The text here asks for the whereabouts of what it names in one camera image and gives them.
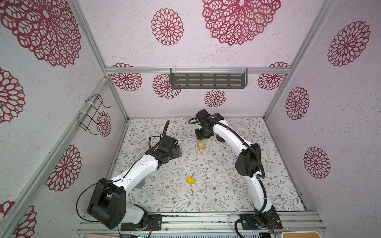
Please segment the yellow orange triangle block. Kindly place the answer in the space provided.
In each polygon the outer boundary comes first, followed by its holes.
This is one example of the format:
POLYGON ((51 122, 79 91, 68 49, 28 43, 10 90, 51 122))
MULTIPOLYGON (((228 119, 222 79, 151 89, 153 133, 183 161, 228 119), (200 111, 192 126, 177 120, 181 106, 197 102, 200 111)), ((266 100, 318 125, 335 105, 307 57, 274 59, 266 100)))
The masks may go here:
POLYGON ((188 176, 187 183, 188 184, 195 184, 195 181, 190 176, 188 176))

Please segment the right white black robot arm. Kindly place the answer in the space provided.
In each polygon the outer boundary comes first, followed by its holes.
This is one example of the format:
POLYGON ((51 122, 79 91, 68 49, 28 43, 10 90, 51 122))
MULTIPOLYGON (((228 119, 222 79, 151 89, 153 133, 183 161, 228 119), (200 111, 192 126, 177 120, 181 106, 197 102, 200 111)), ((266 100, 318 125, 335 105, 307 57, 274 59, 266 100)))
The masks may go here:
POLYGON ((236 233, 239 234, 239 223, 255 225, 263 230, 282 229, 279 215, 269 200, 263 184, 266 174, 262 164, 260 145, 250 143, 241 137, 219 113, 211 115, 205 109, 200 110, 194 118, 188 120, 188 124, 200 126, 195 130, 198 140, 208 139, 215 135, 218 141, 226 142, 238 156, 235 169, 247 181, 254 200, 254 212, 243 215, 235 221, 236 233))

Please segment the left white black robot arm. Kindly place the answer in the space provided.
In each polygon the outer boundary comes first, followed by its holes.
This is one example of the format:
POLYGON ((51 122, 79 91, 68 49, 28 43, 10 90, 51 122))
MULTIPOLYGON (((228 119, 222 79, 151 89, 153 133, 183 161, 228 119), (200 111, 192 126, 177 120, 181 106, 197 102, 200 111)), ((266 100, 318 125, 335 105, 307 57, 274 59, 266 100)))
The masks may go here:
POLYGON ((128 205, 128 195, 146 176, 181 156, 178 140, 167 135, 161 136, 159 142, 148 149, 127 171, 112 179, 102 178, 94 185, 87 213, 95 222, 110 230, 119 224, 145 229, 149 225, 149 212, 140 205, 128 205))

